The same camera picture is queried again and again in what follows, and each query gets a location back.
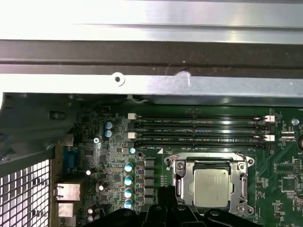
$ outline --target small chip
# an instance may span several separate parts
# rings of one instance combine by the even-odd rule
[[[126,145],[127,145],[127,148],[134,148],[134,143],[132,143],[132,142],[128,142]]]
[[[275,217],[276,218],[280,218],[281,217],[281,213],[280,212],[275,212]]]
[[[144,185],[145,186],[154,186],[154,179],[144,179]]]
[[[145,167],[154,167],[155,166],[155,160],[154,159],[145,159],[144,166]]]
[[[263,183],[262,182],[257,182],[257,187],[263,187]]]
[[[99,162],[106,162],[106,156],[105,155],[100,155],[99,156]]]
[[[154,194],[153,188],[145,188],[144,189],[144,194],[145,195],[153,195]]]
[[[86,150],[85,151],[85,156],[93,156],[93,151],[92,150]]]
[[[128,123],[127,128],[128,128],[128,130],[134,129],[134,124],[133,123]]]
[[[120,174],[114,174],[114,181],[120,181],[120,180],[121,180]]]
[[[122,140],[121,136],[115,136],[115,141],[116,142],[121,142],[121,140]]]
[[[128,148],[122,148],[122,154],[128,154],[129,150]]]
[[[282,191],[283,192],[294,192],[296,190],[296,180],[294,177],[283,177],[282,178]]]
[[[144,176],[154,177],[154,170],[153,169],[144,169]]]
[[[145,204],[153,204],[153,197],[144,197]]]
[[[107,201],[107,196],[106,195],[101,195],[101,201]]]

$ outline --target screw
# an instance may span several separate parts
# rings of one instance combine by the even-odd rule
[[[177,164],[177,169],[178,169],[178,170],[182,170],[183,168],[184,168],[183,163],[182,163],[182,162],[179,162],[179,163]]]
[[[300,121],[298,119],[295,119],[295,118],[292,119],[293,125],[298,125],[299,123],[300,123]]]
[[[100,142],[100,139],[99,138],[94,138],[94,143],[99,143]]]
[[[244,168],[245,168],[244,164],[239,165],[239,169],[244,169]]]
[[[186,209],[186,207],[181,205],[181,206],[178,206],[177,209],[180,211],[184,211]]]
[[[213,216],[219,216],[219,212],[218,211],[216,211],[216,210],[212,210],[211,212],[210,212],[210,214],[211,215],[213,215]]]
[[[243,212],[245,209],[244,209],[244,207],[239,206],[239,207],[238,207],[238,210],[241,211],[241,212]]]

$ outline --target ram slot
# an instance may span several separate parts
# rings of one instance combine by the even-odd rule
[[[137,115],[137,119],[158,120],[158,119],[219,119],[219,120],[266,120],[264,116],[235,116],[235,115]]]
[[[167,127],[149,127],[149,128],[136,128],[130,130],[131,132],[136,132],[141,135],[183,135],[183,134],[193,134],[193,135],[202,135],[202,134],[239,134],[239,135],[266,135],[268,131],[257,131],[257,130],[247,130],[247,129],[219,129],[219,128],[171,128]]]
[[[154,146],[154,145],[144,145],[144,144],[136,144],[136,148],[138,151],[145,151],[145,150],[149,150],[149,149],[157,149],[158,147]],[[174,150],[174,151],[209,151],[209,152],[226,152],[226,153],[235,153],[235,152],[239,152],[242,153],[243,151],[247,150],[247,148],[252,148],[252,149],[259,149],[259,150],[263,150],[266,148],[266,146],[264,144],[256,144],[256,145],[250,145],[250,146],[243,146],[243,147],[235,147],[235,146],[228,146],[228,147],[222,147],[222,146],[166,146],[166,145],[162,145],[161,148],[163,149],[168,149],[168,150]]]
[[[241,125],[241,126],[255,126],[255,125],[265,125],[263,121],[249,121],[249,120],[214,120],[214,119],[142,119],[135,120],[135,124],[141,127],[148,126],[159,126],[159,125],[170,125],[170,126],[180,126],[180,125],[220,125],[220,126],[230,126],[230,125]]]

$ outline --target electrolytic capacitor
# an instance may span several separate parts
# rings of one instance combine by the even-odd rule
[[[111,129],[112,127],[113,127],[112,122],[106,122],[106,123],[105,123],[105,128],[106,128],[106,129]]]
[[[130,163],[130,162],[127,163],[127,164],[125,165],[125,167],[124,167],[124,170],[125,170],[126,172],[131,172],[132,169],[133,169],[133,164]]]
[[[124,208],[131,209],[132,206],[133,206],[133,201],[131,199],[125,200],[125,202],[124,202]]]
[[[113,135],[113,132],[112,132],[111,130],[106,130],[105,133],[104,133],[104,135],[105,135],[107,138],[109,138],[109,137],[111,137],[111,136]]]
[[[86,173],[87,176],[90,176],[90,175],[94,174],[95,172],[96,172],[95,168],[90,168],[85,173]]]
[[[102,182],[100,185],[99,185],[99,190],[100,191],[103,191],[104,189],[108,188],[108,183],[106,181]]]
[[[96,208],[97,208],[97,205],[93,204],[93,205],[90,206],[90,208],[87,210],[87,212],[89,214],[92,214],[96,210]]]
[[[126,176],[124,179],[124,184],[130,186],[133,183],[133,178],[131,176]]]
[[[133,192],[133,190],[131,188],[126,188],[126,190],[124,192],[125,198],[128,198],[128,199],[131,198],[132,192]]]
[[[129,149],[129,153],[131,153],[131,154],[136,153],[136,149],[135,149],[135,148],[130,148],[130,149]]]
[[[94,217],[93,216],[89,216],[88,218],[87,218],[87,221],[88,222],[92,222],[94,220]]]

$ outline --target mesh grille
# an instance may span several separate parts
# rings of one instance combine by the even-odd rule
[[[0,226],[47,227],[49,160],[0,178]]]

